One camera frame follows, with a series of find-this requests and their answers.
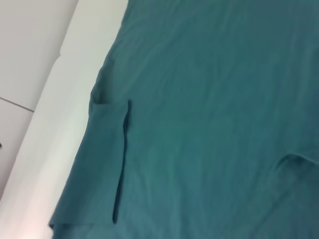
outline teal fabric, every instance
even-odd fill
[[[319,1],[129,0],[53,238],[318,238],[318,102]]]

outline white surface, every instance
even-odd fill
[[[32,112],[0,100],[0,198],[31,117]]]
[[[0,97],[34,110],[77,0],[0,0]]]
[[[0,201],[1,239],[48,239],[87,122],[91,89],[127,0],[80,0]]]

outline white panel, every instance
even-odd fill
[[[31,117],[32,112],[0,100],[0,198]]]
[[[0,97],[34,110],[77,0],[0,0]]]
[[[51,238],[47,224],[82,140],[90,92],[126,5],[127,0],[79,1],[0,201],[1,239]],[[95,30],[88,41],[79,31],[90,35],[89,26]]]

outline teal shirt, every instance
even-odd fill
[[[130,0],[50,226],[312,239],[318,186],[319,1]]]

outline teal garment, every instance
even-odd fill
[[[129,0],[50,226],[312,239],[318,188],[319,1]]]

